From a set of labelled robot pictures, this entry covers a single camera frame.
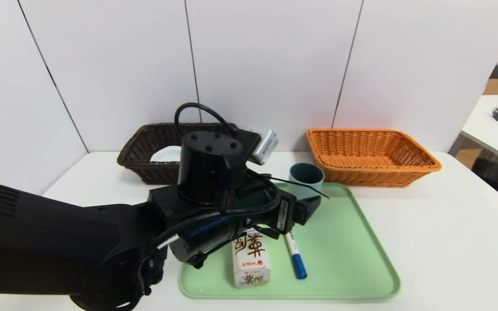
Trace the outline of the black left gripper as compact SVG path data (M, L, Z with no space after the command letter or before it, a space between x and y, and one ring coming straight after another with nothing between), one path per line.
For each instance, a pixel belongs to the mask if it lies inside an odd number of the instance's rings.
M271 211L256 217L257 225L269 229L268 235L285 235L294 224L305 225L321 203L320 196L297 200L295 195L288 192L287 185L278 185L278 193L278 204Z

